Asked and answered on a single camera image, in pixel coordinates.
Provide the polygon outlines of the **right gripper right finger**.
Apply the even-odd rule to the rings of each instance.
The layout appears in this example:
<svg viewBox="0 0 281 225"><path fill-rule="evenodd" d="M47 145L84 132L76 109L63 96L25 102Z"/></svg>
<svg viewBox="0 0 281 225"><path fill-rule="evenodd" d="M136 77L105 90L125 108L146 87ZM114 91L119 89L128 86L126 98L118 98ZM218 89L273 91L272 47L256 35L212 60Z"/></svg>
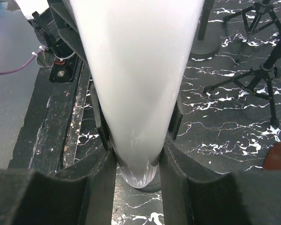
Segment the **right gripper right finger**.
<svg viewBox="0 0 281 225"><path fill-rule="evenodd" d="M281 171L219 174L170 137L159 166L167 225L281 225Z"/></svg>

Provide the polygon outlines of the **black tripod shock-mount stand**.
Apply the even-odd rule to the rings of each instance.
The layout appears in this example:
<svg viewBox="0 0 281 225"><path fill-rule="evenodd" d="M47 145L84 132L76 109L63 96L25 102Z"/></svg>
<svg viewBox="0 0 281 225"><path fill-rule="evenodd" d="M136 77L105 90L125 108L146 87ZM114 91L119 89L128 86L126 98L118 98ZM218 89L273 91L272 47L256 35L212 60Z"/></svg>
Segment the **black tripod shock-mount stand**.
<svg viewBox="0 0 281 225"><path fill-rule="evenodd" d="M281 0L249 0L241 9L226 10L221 28L226 36L222 46L230 47L235 65L269 51L281 39Z"/></svg>

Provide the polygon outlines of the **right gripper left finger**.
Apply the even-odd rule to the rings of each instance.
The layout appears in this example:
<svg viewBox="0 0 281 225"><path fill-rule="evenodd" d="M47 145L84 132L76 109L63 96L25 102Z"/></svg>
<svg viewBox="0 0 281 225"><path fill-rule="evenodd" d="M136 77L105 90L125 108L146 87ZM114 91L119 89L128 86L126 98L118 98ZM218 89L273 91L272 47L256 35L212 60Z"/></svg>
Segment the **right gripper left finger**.
<svg viewBox="0 0 281 225"><path fill-rule="evenodd" d="M55 175L0 170L0 225L109 225L116 170L103 147Z"/></svg>

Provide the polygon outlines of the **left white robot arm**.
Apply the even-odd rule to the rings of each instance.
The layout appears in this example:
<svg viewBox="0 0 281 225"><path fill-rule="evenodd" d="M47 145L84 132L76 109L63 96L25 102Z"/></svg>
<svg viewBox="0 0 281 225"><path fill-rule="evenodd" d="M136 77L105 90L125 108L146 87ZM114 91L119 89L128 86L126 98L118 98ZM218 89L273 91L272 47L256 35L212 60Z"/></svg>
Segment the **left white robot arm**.
<svg viewBox="0 0 281 225"><path fill-rule="evenodd" d="M47 48L51 68L49 81L71 83L79 80L85 57L69 0L30 0L26 15L40 43Z"/></svg>

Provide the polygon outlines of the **white microphone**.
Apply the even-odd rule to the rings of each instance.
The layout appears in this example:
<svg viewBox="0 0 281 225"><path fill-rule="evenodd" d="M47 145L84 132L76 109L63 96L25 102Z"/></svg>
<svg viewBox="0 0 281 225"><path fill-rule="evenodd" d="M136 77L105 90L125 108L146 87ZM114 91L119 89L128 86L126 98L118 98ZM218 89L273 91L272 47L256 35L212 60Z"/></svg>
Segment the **white microphone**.
<svg viewBox="0 0 281 225"><path fill-rule="evenodd" d="M204 2L70 2L124 180L154 178Z"/></svg>

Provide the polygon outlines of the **small black tripod clip stand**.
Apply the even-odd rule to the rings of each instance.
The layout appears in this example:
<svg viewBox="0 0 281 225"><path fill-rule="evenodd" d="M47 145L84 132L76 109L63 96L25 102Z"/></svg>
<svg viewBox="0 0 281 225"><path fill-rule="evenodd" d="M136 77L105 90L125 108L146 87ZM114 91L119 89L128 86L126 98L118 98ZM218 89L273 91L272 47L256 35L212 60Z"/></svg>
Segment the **small black tripod clip stand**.
<svg viewBox="0 0 281 225"><path fill-rule="evenodd" d="M275 109L275 100L274 100L274 91L272 80L275 78L279 78L281 76L281 71L275 66L275 63L278 59L281 58L281 38L278 44L273 48L267 60L260 64L258 69L251 68L248 72L240 75L235 75L230 79L227 79L223 82L217 83L215 85L209 85L204 87L204 93L210 93L213 90L223 87L228 83L233 83L240 89L244 90L245 92L249 93L252 96L257 98L261 98L264 100L269 101L270 104L270 125L272 127L278 128L279 127L279 120L276 115ZM267 85L267 94L257 93L254 89L261 81L265 81Z"/></svg>

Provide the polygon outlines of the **black round-base mic stand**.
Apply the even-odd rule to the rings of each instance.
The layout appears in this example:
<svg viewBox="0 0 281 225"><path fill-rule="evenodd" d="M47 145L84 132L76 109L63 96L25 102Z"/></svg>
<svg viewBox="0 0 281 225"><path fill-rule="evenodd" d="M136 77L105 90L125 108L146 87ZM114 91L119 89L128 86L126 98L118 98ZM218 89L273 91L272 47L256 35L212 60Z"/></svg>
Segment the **black round-base mic stand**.
<svg viewBox="0 0 281 225"><path fill-rule="evenodd" d="M204 2L189 58L207 59L215 56L220 50L221 41L218 33L208 27L209 16L214 3L215 0L206 0Z"/></svg>

